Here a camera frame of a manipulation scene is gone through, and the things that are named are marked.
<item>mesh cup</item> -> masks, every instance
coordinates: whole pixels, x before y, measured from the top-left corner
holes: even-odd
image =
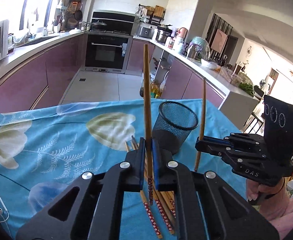
[[[159,115],[152,130],[161,149],[176,154],[190,132],[198,126],[197,115],[187,106],[173,101],[159,106]]]

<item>countertop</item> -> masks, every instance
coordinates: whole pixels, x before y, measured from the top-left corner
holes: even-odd
[[[58,36],[58,37],[40,42],[38,44],[14,48],[14,51],[12,53],[9,53],[6,58],[0,60],[0,78],[3,77],[6,73],[8,73],[11,69],[19,65],[21,62],[27,60],[29,57],[32,57],[36,53],[41,52],[47,49],[48,47],[51,47],[59,42],[79,36],[83,33],[84,31],[80,33],[75,33],[75,34],[70,34],[69,32],[53,33],[48,36]]]
[[[210,62],[202,60],[202,63],[197,62],[192,59],[187,59],[186,56],[183,56],[176,51],[165,47],[164,45],[152,40],[152,39],[147,39],[147,38],[142,38],[138,36],[134,36],[133,39],[136,40],[141,40],[141,41],[148,41],[159,48],[167,51],[170,53],[172,56],[178,58],[180,61],[182,61],[184,64],[188,65],[191,69],[199,73],[201,76],[205,77],[210,83],[212,83],[217,89],[219,89],[223,94],[226,96],[230,93],[237,93],[245,97],[252,98],[254,100],[257,100],[256,98],[251,97],[248,95],[246,92],[241,90],[240,88],[235,87],[234,85],[231,85],[229,82],[227,82],[222,76],[220,76],[219,73],[208,69],[206,66],[209,66]]]

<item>purple cabinet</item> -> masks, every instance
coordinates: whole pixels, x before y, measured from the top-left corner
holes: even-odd
[[[174,59],[161,99],[181,99],[191,75],[192,71],[186,65]]]
[[[206,99],[215,107],[219,107],[223,102],[223,98],[219,95],[215,88],[208,82],[206,83]],[[203,97],[203,78],[192,73],[188,86],[184,92],[182,99],[199,99]]]
[[[48,91],[36,109],[59,104],[66,88],[78,71],[77,48],[79,37],[69,39],[53,46],[45,52]]]
[[[153,44],[150,44],[147,41],[138,41],[138,40],[133,40],[131,50],[130,50],[130,55],[128,58],[127,70],[137,71],[140,76],[142,75],[142,72],[143,72],[144,44],[149,45],[149,60],[151,60],[155,46]]]
[[[43,54],[18,69],[11,76],[9,72],[3,77],[9,76],[0,85],[0,113],[24,111],[31,108],[48,85],[45,58],[45,54]]]

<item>tiled floor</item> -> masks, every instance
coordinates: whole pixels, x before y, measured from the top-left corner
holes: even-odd
[[[141,83],[142,77],[139,76],[80,71],[62,104],[141,99],[139,95]]]

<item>ceiling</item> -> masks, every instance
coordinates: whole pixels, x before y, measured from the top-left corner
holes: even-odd
[[[213,12],[293,63],[293,0],[216,0]]]

